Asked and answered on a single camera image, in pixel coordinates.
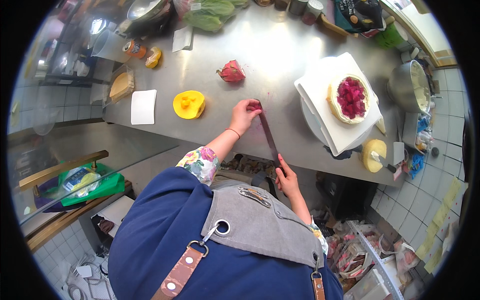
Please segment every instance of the dragon fruit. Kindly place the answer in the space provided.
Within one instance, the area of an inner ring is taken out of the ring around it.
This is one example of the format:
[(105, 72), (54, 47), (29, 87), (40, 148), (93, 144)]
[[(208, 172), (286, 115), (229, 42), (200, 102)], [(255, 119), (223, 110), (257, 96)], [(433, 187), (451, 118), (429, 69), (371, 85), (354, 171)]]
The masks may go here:
[(365, 115), (365, 95), (364, 88), (360, 86), (360, 81), (347, 77), (338, 86), (338, 96), (336, 100), (342, 108), (342, 113), (350, 119), (357, 115), (363, 117)]
[(226, 82), (238, 82), (245, 78), (245, 72), (236, 60), (229, 61), (221, 71), (217, 70), (216, 72), (220, 75), (223, 81)]

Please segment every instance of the gold handle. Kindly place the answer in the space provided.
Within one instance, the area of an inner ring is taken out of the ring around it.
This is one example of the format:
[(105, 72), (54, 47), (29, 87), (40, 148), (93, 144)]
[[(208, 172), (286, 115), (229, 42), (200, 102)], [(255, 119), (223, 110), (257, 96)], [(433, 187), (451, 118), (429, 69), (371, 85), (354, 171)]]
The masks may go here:
[(78, 159), (64, 162), (63, 164), (58, 164), (51, 168), (42, 170), (38, 173), (28, 176), (18, 182), (21, 191), (26, 191), (29, 188), (34, 188), (34, 195), (38, 196), (38, 187), (37, 185), (54, 178), (55, 176), (60, 175), (62, 172), (69, 171), (73, 168), (83, 166), (84, 164), (92, 163), (92, 168), (96, 169), (96, 161), (102, 158), (108, 157), (108, 151), (102, 150), (100, 152), (95, 152), (82, 156)]

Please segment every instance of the floral sleeve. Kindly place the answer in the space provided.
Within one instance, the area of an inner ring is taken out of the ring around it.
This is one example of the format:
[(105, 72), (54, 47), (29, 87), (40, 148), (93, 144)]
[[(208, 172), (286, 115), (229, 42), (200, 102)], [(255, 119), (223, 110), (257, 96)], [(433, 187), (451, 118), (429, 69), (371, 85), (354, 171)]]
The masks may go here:
[(324, 251), (325, 255), (328, 255), (327, 240), (325, 239), (324, 235), (320, 231), (320, 228), (318, 228), (317, 224), (314, 223), (313, 217), (312, 217), (312, 223), (309, 224), (308, 227), (313, 232), (313, 234), (320, 240), (320, 243), (322, 244), (322, 250)]
[(195, 175), (200, 183), (209, 186), (220, 163), (212, 149), (202, 146), (187, 153), (176, 166), (185, 168)]

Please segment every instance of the red string bracelet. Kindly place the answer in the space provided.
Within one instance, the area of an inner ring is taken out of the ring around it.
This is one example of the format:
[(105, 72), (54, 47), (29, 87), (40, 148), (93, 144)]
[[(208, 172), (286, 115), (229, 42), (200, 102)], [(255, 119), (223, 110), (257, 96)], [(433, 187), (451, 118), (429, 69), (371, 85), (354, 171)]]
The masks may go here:
[(239, 136), (239, 139), (240, 139), (240, 135), (238, 132), (236, 132), (235, 130), (231, 129), (231, 128), (225, 128), (225, 130), (232, 130), (233, 132), (235, 132), (238, 136)]

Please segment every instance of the blue sweater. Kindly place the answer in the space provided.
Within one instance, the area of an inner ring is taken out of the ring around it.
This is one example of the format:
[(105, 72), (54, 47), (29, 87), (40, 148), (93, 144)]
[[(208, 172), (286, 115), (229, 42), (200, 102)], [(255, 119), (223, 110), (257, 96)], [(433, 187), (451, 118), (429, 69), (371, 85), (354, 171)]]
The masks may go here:
[[(138, 196), (110, 248), (109, 279), (119, 300), (149, 300), (200, 232), (212, 201), (210, 188), (184, 168), (158, 174)], [(315, 299), (307, 265), (207, 241), (202, 259), (176, 299)], [(201, 252), (203, 248), (194, 247)], [(326, 266), (325, 298), (343, 299)]]

